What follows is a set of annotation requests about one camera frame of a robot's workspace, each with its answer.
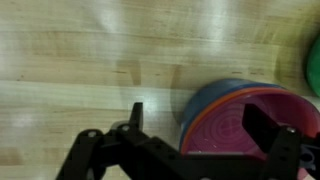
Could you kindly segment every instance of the screw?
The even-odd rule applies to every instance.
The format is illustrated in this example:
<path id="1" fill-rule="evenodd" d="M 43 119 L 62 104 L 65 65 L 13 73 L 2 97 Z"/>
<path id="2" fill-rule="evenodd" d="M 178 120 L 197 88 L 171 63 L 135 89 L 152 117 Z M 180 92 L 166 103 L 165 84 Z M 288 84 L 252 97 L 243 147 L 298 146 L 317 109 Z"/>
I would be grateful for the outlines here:
<path id="1" fill-rule="evenodd" d="M 94 174 L 92 169 L 89 169 L 87 172 L 87 180 L 94 180 Z"/>
<path id="2" fill-rule="evenodd" d="M 130 126 L 128 125 L 122 126 L 123 131 L 129 131 L 129 129 L 130 129 Z"/>
<path id="3" fill-rule="evenodd" d="M 95 137 L 97 135 L 97 133 L 95 132 L 95 131 L 90 131 L 89 133 L 88 133 L 88 136 L 89 137 Z"/>
<path id="4" fill-rule="evenodd" d="M 296 132 L 296 130 L 294 128 L 292 128 L 292 127 L 288 127 L 287 131 L 289 131 L 291 133 L 295 133 Z"/>

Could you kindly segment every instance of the wooden floor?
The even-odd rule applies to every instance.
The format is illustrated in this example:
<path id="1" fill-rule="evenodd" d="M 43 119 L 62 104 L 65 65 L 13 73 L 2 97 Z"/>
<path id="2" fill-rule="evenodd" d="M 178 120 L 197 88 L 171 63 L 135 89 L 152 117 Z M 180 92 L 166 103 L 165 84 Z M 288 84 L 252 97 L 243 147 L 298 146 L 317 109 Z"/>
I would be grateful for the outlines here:
<path id="1" fill-rule="evenodd" d="M 221 78 L 307 96 L 319 0 L 1 0 L 0 179 L 54 179 L 75 136 L 145 105 L 177 147 L 177 117 Z M 127 179 L 112 169 L 108 179 Z"/>

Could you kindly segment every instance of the plastic bowl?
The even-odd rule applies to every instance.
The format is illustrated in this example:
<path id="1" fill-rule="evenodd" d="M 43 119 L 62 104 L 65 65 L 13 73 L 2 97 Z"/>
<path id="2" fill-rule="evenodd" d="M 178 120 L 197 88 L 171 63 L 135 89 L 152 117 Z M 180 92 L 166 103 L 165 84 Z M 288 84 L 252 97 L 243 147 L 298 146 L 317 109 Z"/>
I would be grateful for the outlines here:
<path id="1" fill-rule="evenodd" d="M 232 152 L 264 158 L 241 125 L 247 103 L 256 104 L 279 124 L 289 124 L 309 136 L 319 130 L 319 112 L 305 99 L 282 89 L 245 89 L 205 108 L 188 128 L 181 152 Z"/>
<path id="2" fill-rule="evenodd" d="M 269 87 L 281 89 L 282 87 L 274 84 L 258 83 L 243 79 L 223 79 L 215 81 L 198 91 L 188 102 L 180 121 L 182 135 L 180 139 L 180 148 L 184 136 L 197 115 L 199 115 L 208 105 L 226 96 L 232 92 L 244 90 L 247 88 Z"/>

